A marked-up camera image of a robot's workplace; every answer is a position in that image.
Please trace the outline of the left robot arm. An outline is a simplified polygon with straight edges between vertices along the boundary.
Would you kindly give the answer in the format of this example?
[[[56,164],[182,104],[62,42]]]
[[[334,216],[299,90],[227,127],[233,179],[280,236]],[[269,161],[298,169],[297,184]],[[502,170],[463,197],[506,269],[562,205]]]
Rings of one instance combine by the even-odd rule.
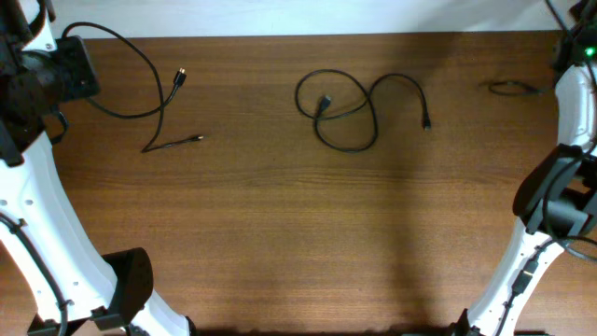
[[[157,293],[150,259],[136,247],[102,255],[58,176],[45,120],[60,104],[96,95],[83,40],[54,37],[49,1],[1,5],[1,241],[35,296],[32,335],[71,335],[86,322],[129,335],[193,335]]]

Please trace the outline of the black USB cable gold plug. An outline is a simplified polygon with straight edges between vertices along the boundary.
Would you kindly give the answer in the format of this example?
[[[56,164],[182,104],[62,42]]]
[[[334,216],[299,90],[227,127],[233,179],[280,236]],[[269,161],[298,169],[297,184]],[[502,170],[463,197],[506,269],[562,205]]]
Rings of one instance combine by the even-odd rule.
[[[107,109],[106,107],[100,105],[99,103],[97,103],[96,101],[94,101],[91,98],[87,98],[86,101],[91,106],[93,106],[93,107],[97,108],[98,110],[100,110],[101,112],[105,113],[107,116],[117,118],[117,119],[144,119],[144,118],[148,118],[148,117],[158,114],[159,118],[158,118],[156,131],[153,134],[153,136],[151,137],[151,139],[148,141],[148,143],[141,149],[141,152],[143,154],[149,153],[151,151],[159,150],[159,149],[165,149],[165,148],[169,148],[169,147],[175,147],[175,146],[180,146],[180,145],[184,145],[184,144],[200,142],[201,140],[204,139],[204,136],[200,135],[200,134],[195,134],[195,135],[191,135],[187,138],[184,138],[182,140],[164,143],[161,145],[155,144],[155,142],[158,139],[158,137],[160,136],[160,133],[162,130],[163,121],[165,118],[165,109],[172,102],[172,100],[174,99],[177,92],[183,87],[183,85],[186,81],[186,78],[187,78],[186,70],[184,68],[179,68],[174,76],[173,88],[172,88],[169,96],[164,101],[162,101],[158,107],[156,107],[150,111],[140,113],[140,114],[123,115],[118,112]]]

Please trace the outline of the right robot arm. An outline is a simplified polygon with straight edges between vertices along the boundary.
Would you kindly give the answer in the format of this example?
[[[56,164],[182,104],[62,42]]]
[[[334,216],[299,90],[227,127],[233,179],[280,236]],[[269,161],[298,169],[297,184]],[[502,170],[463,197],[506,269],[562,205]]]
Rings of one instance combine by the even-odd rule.
[[[596,2],[570,9],[573,27],[554,50],[559,107],[556,147],[523,180],[514,199],[514,231],[490,284],[449,336],[513,335],[521,312],[549,266],[563,253],[594,262],[573,249],[590,244],[596,227]]]

